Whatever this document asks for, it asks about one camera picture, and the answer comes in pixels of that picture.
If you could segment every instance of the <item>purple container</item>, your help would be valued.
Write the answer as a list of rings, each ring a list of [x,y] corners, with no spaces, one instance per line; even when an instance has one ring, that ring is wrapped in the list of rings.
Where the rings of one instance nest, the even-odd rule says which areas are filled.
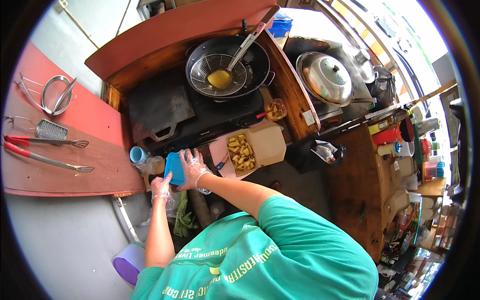
[[[126,282],[135,286],[138,274],[145,269],[145,245],[133,241],[113,259],[113,267]]]

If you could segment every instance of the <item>red wooden board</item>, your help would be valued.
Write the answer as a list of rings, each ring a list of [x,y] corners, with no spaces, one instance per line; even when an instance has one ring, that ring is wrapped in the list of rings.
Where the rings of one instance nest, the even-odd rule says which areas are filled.
[[[276,0],[206,0],[166,11],[130,28],[85,61],[102,80],[173,43],[222,29],[256,25]]]
[[[43,55],[31,42],[25,47],[18,62],[17,69],[13,76],[13,80],[16,82],[19,81],[18,72],[21,72],[24,77],[40,84],[45,84],[50,78],[56,75],[64,75],[72,80],[72,77]],[[42,91],[41,86],[28,82],[26,82],[26,84],[36,91]],[[30,105],[27,96],[16,84],[12,85],[10,92]],[[110,105],[92,94],[78,82],[73,87],[73,93],[77,95],[77,98],[70,103],[64,113],[58,116],[49,117],[46,113],[43,113],[42,110],[38,110],[45,115],[45,118],[50,118],[49,120],[53,122],[63,122],[109,143],[125,148],[131,147],[131,132],[127,117],[114,110]],[[40,95],[32,95],[37,101],[40,101]]]
[[[37,124],[45,113],[9,93],[9,115],[23,115]],[[79,173],[33,160],[1,148],[2,184],[6,192],[29,196],[86,196],[110,195],[145,191],[144,180],[130,163],[129,150],[82,132],[68,124],[67,139],[87,140],[90,144],[79,149],[69,145],[30,144],[22,147],[32,153],[71,165],[95,167],[91,173]],[[2,134],[35,136],[35,131],[25,132],[7,121]]]
[[[72,79],[32,43],[27,44],[20,58],[14,81],[18,81],[18,72],[41,84],[55,75]],[[40,86],[26,84],[34,90],[42,90]],[[144,191],[143,178],[131,165],[128,155],[132,145],[128,119],[79,83],[73,88],[73,93],[77,98],[67,110],[59,116],[50,117],[34,107],[20,87],[12,83],[3,115],[27,117],[34,124],[47,119],[68,128],[67,139],[83,139],[90,144],[85,149],[49,144],[31,144],[26,149],[57,161],[96,169],[91,173],[78,173],[14,154],[2,147],[1,172],[5,191],[19,195],[57,197]],[[35,131],[25,132],[3,121],[2,134],[34,137]]]

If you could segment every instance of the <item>woman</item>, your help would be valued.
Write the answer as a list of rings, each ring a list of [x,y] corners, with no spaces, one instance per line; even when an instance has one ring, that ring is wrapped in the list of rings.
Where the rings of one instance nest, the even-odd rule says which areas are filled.
[[[244,212],[211,224],[175,254],[165,203],[172,174],[152,181],[145,266],[132,299],[372,299],[375,264],[337,226],[281,193],[221,178],[194,149],[181,190],[211,190]]]

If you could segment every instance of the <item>portable gas stove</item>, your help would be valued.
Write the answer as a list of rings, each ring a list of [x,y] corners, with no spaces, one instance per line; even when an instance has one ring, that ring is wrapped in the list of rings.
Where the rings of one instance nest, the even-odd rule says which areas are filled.
[[[225,133],[247,128],[261,121],[256,117],[264,111],[264,100],[259,90],[231,101],[217,103],[213,98],[193,90],[186,83],[186,78],[183,77],[179,84],[185,88],[195,116],[178,123],[173,135],[163,141],[143,139],[145,147],[153,156],[165,157],[170,152],[199,147]]]

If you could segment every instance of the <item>plastic glove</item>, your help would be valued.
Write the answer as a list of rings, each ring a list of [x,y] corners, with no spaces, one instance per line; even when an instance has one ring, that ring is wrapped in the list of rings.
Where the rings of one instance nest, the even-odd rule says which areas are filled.
[[[163,205],[167,203],[167,200],[172,198],[172,191],[170,188],[170,180],[173,173],[169,172],[164,178],[156,177],[150,184],[152,189],[152,203],[157,200],[162,200]]]
[[[213,174],[204,163],[204,158],[198,149],[193,150],[193,156],[190,149],[180,150],[180,160],[185,174],[185,183],[179,187],[179,191],[197,189],[198,179],[206,173]]]

